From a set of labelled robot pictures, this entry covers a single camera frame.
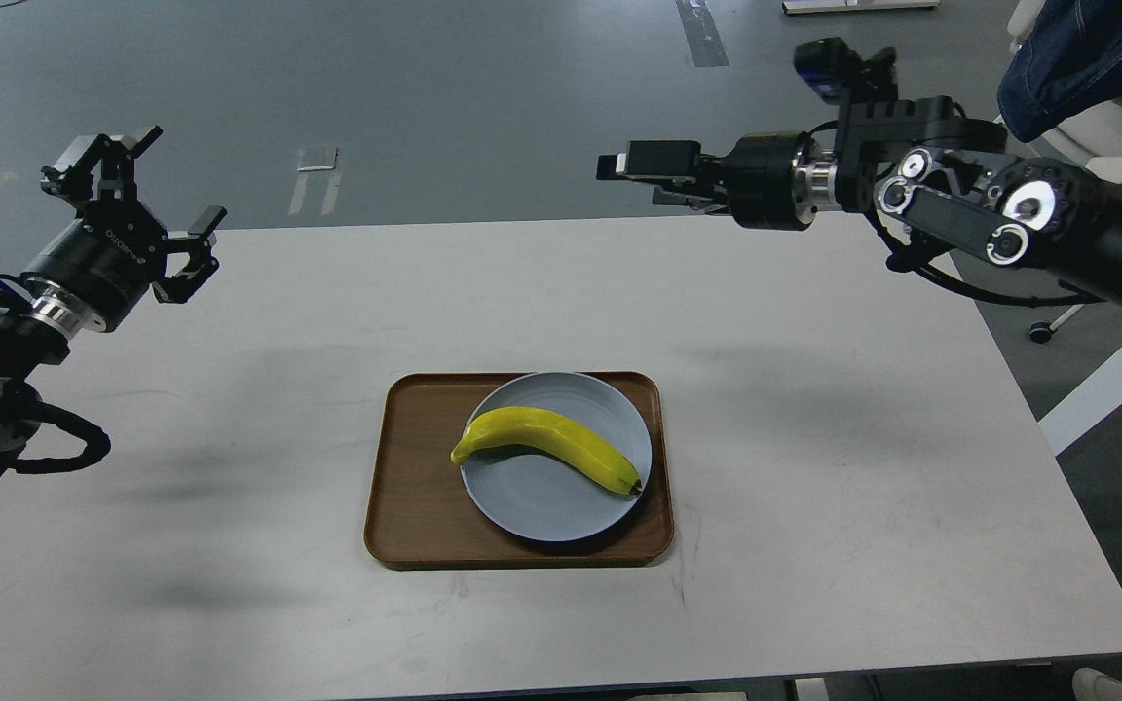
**wooden tray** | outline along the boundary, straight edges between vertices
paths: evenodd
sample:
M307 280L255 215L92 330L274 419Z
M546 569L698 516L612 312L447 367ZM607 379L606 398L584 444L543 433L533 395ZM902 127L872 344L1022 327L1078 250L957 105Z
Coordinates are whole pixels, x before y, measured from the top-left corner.
M661 397L637 372L588 372L626 395L652 439L652 478L626 518L572 543L536 543L490 523L449 462L470 413L521 372L412 373L387 391L362 542L388 568L636 566L673 542Z

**caster wheel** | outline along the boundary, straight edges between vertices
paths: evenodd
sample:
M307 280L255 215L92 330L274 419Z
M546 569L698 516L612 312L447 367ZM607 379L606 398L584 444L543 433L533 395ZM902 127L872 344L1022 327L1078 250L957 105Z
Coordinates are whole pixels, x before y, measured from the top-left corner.
M1050 338L1055 335L1055 332L1050 329L1050 323L1038 322L1029 328L1029 341L1033 343L1047 343L1050 342Z

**blue-gray plate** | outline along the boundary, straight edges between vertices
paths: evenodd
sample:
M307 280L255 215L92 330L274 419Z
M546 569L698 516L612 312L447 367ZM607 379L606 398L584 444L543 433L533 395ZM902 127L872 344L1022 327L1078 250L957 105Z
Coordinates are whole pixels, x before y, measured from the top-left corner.
M470 421L503 407L551 409L586 425L626 455L646 487L652 469L646 424L632 400L607 382L580 372L530 373L496 387ZM600 533L638 498L611 492L557 458L526 450L481 450L461 465L461 479L493 523L546 543Z

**yellow banana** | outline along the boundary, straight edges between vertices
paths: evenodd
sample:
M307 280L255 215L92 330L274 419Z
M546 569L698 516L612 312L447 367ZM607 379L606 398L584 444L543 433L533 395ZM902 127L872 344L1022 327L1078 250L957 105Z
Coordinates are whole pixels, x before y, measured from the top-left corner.
M467 426L449 459L461 465L476 450L504 445L542 450L609 491L643 490L635 465L600 434L573 418L535 407L503 407L479 414Z

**white shoe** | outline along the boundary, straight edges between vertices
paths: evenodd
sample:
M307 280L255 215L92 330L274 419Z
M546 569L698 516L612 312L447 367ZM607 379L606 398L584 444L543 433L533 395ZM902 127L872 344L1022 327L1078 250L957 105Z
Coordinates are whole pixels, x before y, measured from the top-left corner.
M1076 693L1076 701L1122 701L1122 682L1082 667L1073 675L1073 693Z

